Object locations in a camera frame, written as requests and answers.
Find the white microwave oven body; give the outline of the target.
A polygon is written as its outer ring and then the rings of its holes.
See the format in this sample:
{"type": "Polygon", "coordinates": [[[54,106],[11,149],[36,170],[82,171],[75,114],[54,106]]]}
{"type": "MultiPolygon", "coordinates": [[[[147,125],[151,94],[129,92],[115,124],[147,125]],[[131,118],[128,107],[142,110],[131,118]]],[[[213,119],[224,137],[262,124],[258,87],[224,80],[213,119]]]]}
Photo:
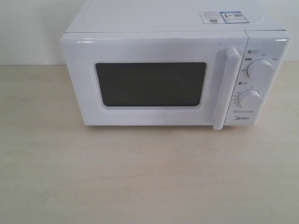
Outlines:
{"type": "Polygon", "coordinates": [[[65,33],[212,31],[243,31],[248,36],[224,126],[253,125],[277,76],[290,37],[252,0],[89,0],[65,33]],[[204,24],[199,14],[224,11],[240,11],[249,22],[204,24]],[[248,77],[247,67],[258,59],[270,61],[274,69],[270,78],[248,77]],[[240,93],[250,89],[258,91],[262,99],[256,109],[244,109],[238,103],[240,93]]]}

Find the lower white timer knob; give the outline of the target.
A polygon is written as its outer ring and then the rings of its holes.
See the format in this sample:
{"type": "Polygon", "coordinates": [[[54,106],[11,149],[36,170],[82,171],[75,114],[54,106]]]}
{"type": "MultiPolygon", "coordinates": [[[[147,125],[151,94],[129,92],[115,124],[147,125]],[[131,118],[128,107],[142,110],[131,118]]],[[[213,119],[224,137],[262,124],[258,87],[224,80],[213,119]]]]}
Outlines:
{"type": "Polygon", "coordinates": [[[244,109],[256,109],[261,101],[260,93],[254,89],[243,91],[238,96],[238,103],[244,109]]]}

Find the upper white power knob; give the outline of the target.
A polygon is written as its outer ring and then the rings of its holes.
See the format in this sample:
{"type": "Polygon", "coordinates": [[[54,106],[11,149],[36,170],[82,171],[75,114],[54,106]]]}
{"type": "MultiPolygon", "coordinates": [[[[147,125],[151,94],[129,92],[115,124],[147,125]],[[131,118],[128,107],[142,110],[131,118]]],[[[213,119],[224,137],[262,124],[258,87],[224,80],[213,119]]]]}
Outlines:
{"type": "Polygon", "coordinates": [[[253,61],[247,67],[247,75],[252,80],[264,80],[272,76],[274,69],[267,59],[253,61]]]}

